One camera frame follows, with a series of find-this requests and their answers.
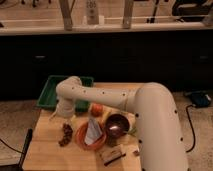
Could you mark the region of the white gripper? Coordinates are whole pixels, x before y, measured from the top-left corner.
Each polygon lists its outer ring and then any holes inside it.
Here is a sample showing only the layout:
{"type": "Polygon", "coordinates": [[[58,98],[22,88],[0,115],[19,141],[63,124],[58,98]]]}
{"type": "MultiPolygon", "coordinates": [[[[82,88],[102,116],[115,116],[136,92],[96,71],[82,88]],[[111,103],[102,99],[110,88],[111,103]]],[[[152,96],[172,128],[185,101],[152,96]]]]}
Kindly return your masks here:
{"type": "Polygon", "coordinates": [[[56,105],[55,112],[60,117],[71,118],[75,114],[75,101],[60,98],[56,105]]]}

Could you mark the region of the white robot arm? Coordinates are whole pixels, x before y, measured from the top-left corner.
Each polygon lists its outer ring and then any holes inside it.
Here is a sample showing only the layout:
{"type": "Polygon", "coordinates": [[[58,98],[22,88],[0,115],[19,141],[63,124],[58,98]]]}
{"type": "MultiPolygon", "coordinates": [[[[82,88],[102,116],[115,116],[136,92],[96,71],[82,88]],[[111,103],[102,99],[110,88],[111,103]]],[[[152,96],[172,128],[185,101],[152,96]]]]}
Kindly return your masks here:
{"type": "Polygon", "coordinates": [[[136,120],[141,171],[188,171],[190,169],[173,95],[160,83],[144,83],[137,89],[83,86],[71,76],[56,86],[56,113],[72,116],[76,100],[103,104],[133,113],[136,120]]]}

